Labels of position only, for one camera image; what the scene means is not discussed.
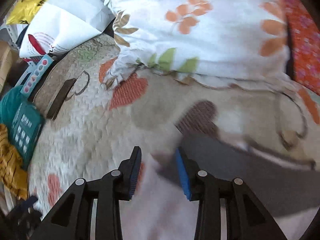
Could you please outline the orange floral fabric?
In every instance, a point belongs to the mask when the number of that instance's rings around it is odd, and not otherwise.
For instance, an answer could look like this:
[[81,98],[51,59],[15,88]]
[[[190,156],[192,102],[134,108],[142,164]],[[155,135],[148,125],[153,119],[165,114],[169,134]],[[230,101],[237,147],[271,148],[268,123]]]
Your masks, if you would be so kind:
[[284,1],[292,56],[287,74],[319,94],[319,29],[302,0]]

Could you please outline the pale pink knit sweater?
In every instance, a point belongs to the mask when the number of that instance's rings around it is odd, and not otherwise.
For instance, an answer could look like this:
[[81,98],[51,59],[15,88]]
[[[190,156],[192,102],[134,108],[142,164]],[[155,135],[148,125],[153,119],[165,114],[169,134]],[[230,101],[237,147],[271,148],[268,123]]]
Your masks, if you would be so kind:
[[186,136],[148,158],[121,226],[125,239],[319,239],[319,172]]

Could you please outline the white floral pillow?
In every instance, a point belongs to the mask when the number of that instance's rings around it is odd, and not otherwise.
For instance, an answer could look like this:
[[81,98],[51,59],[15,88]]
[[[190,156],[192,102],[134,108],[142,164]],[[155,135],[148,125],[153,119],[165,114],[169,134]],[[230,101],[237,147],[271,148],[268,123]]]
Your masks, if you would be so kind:
[[289,60],[283,0],[105,0],[120,53],[102,82],[139,68],[207,87],[283,89]]

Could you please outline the light blue dotted card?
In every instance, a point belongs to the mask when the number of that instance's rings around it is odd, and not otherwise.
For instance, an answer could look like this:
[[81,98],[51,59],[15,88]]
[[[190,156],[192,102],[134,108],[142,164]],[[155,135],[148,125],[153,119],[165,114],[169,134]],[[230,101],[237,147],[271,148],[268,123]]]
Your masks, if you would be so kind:
[[29,98],[35,86],[53,62],[54,60],[48,54],[37,56],[36,61],[29,59],[27,69],[15,85],[16,87],[22,86],[20,93]]

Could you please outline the yellow plastic bag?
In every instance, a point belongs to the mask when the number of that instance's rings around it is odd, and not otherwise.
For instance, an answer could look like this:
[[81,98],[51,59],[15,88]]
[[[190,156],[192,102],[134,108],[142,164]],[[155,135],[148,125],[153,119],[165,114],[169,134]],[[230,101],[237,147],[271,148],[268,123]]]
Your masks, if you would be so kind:
[[18,0],[6,24],[29,24],[47,0]]

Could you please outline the teal box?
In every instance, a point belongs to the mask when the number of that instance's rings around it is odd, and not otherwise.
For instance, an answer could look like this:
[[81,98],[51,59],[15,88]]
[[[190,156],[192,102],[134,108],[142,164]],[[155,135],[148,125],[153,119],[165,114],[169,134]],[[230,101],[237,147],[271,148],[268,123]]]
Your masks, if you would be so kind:
[[22,157],[22,168],[27,170],[44,118],[21,89],[22,86],[14,87],[1,99],[1,123],[7,127],[9,141]]

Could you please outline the white paper bag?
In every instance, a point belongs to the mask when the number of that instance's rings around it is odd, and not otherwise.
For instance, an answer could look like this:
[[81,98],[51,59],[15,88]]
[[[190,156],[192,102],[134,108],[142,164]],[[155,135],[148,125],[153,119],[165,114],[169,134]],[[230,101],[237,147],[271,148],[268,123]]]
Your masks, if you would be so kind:
[[25,32],[19,56],[63,55],[100,35],[113,19],[101,0],[47,0]]

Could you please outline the mustard yellow cloth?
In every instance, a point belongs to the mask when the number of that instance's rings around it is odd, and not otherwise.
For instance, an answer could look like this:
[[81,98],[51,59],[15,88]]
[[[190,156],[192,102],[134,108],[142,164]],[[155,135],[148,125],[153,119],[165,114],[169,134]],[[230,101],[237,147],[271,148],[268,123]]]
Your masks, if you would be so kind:
[[17,199],[26,200],[28,198],[28,174],[22,168],[22,157],[16,147],[9,142],[8,129],[5,124],[1,124],[0,135],[1,181]]

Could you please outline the heart patterned quilted bedspread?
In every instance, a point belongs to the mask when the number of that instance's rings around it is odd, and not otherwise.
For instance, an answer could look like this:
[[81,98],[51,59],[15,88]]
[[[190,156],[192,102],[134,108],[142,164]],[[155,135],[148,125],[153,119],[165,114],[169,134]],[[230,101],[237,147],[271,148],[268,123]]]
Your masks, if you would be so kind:
[[56,118],[46,121],[29,166],[29,192],[43,214],[76,178],[102,177],[136,145],[143,157],[172,152],[183,133],[319,170],[319,103],[306,88],[208,88],[139,68],[108,90],[102,80],[118,53],[106,34],[86,41],[53,67],[33,99],[48,114],[63,84],[75,80]]

